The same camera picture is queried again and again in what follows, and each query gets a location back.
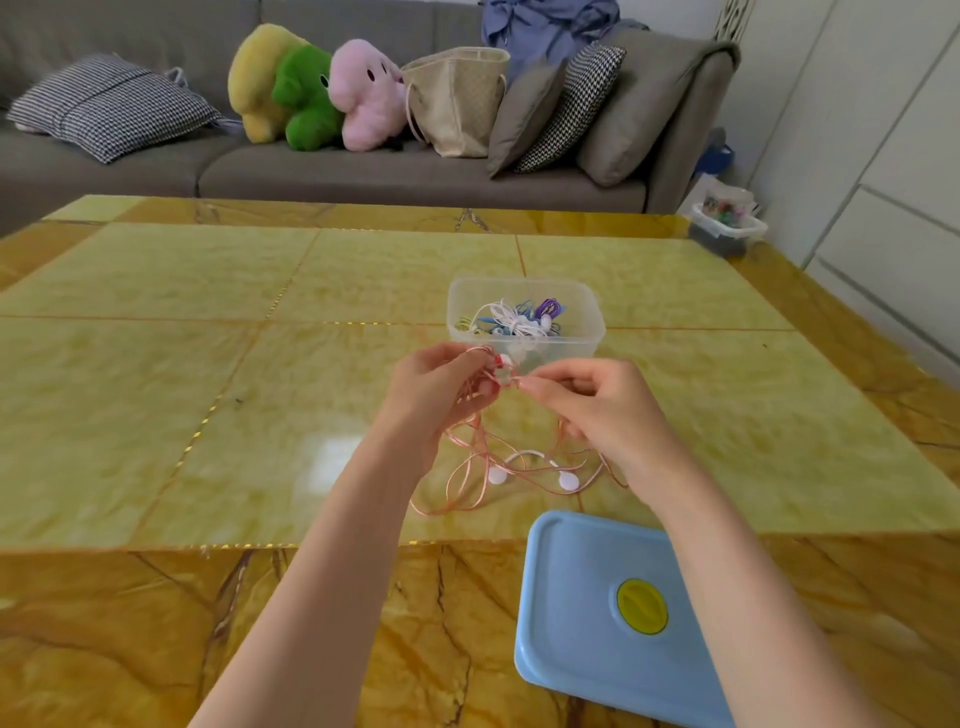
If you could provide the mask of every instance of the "table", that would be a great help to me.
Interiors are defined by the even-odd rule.
[[[567,277],[894,725],[960,717],[960,396],[766,245],[672,217],[85,197],[0,241],[0,723],[183,725],[458,274]],[[508,394],[491,428],[545,449]],[[418,498],[437,504],[460,453]],[[408,517],[358,724],[652,725],[524,683],[523,539]]]

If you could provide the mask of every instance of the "blue lid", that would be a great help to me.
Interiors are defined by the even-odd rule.
[[[636,580],[662,596],[640,609],[656,622],[665,605],[656,634],[621,614],[630,605],[617,594]],[[690,728],[733,728],[662,531],[568,511],[540,516],[527,543],[514,661],[524,680],[550,690]]]

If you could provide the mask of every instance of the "houndstooth pillow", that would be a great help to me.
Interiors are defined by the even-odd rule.
[[[591,43],[566,67],[564,92],[540,138],[516,164],[517,172],[535,172],[559,160],[580,141],[610,95],[627,51]]]
[[[87,56],[16,99],[19,128],[69,141],[110,164],[222,118],[203,97],[118,56]]]

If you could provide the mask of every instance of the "stuffed toy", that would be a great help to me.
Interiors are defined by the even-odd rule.
[[[237,49],[227,77],[230,105],[243,119],[247,139],[254,144],[275,141],[287,128],[293,110],[274,101],[276,69],[290,51],[307,45],[286,28],[257,26]]]
[[[290,51],[276,69],[274,101],[294,110],[287,143],[312,152],[340,136],[344,115],[330,103],[330,54],[315,45]]]
[[[330,102],[342,111],[344,146],[368,152],[407,125],[400,69],[366,40],[348,40],[330,62]]]

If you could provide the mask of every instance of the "tote bag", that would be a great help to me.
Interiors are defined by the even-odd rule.
[[[403,66],[414,136],[441,157],[485,157],[509,61],[500,48],[453,48]]]

